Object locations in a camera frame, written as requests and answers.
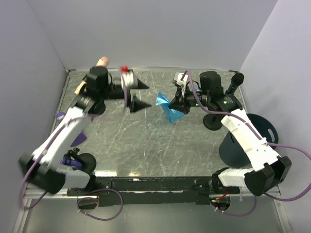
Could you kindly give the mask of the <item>blue detached trash bag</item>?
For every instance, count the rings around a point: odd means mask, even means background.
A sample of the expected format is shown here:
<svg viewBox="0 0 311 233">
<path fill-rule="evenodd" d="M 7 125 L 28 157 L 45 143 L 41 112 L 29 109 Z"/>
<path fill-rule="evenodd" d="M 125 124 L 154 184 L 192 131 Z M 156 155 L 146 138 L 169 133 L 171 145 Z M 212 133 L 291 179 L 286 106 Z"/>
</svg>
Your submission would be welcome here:
<svg viewBox="0 0 311 233">
<path fill-rule="evenodd" d="M 155 104 L 156 106 L 161 106 L 161 109 L 163 110 L 167 120 L 170 123 L 174 123 L 182 118 L 185 114 L 178 110 L 170 109 L 168 107 L 169 103 L 169 99 L 163 93 L 159 92 Z"/>
</svg>

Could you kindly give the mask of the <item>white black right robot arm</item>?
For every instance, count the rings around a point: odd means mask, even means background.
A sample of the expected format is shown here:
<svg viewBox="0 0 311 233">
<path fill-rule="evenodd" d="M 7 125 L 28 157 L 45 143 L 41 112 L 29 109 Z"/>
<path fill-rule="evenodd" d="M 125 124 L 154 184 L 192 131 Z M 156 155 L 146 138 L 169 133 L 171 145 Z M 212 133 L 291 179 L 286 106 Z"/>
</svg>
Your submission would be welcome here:
<svg viewBox="0 0 311 233">
<path fill-rule="evenodd" d="M 202 107 L 207 113 L 206 128 L 216 131 L 228 129 L 228 136 L 220 146 L 220 156 L 228 157 L 228 166 L 213 174 L 212 188 L 217 193 L 229 187 L 247 188 L 253 195 L 261 196 L 285 180 L 292 162 L 280 156 L 266 137 L 260 134 L 249 119 L 234 93 L 243 83 L 244 75 L 235 73 L 227 90 L 215 71 L 200 74 L 195 88 L 189 72 L 176 73 L 172 83 L 177 90 L 168 107 L 188 114 L 192 107 Z"/>
</svg>

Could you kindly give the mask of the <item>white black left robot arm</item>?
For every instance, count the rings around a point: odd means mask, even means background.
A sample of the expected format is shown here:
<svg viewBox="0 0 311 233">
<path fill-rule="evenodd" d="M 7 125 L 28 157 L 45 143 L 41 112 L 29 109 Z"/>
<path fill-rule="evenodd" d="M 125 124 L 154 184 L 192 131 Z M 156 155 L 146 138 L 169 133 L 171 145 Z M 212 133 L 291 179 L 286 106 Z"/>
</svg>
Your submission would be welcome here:
<svg viewBox="0 0 311 233">
<path fill-rule="evenodd" d="M 105 100 L 124 100 L 131 113 L 151 107 L 140 101 L 130 90 L 145 90 L 149 86 L 142 82 L 132 69 L 122 67 L 120 82 L 114 82 L 106 67 L 92 67 L 83 78 L 85 84 L 73 99 L 61 123 L 46 141 L 31 154 L 23 154 L 18 160 L 24 175 L 21 187 L 31 183 L 50 194 L 63 188 L 78 188 L 91 195 L 96 189 L 96 177 L 87 166 L 96 167 L 96 160 L 78 158 L 81 168 L 61 169 L 61 161 L 72 142 L 97 116 L 105 112 Z"/>
</svg>

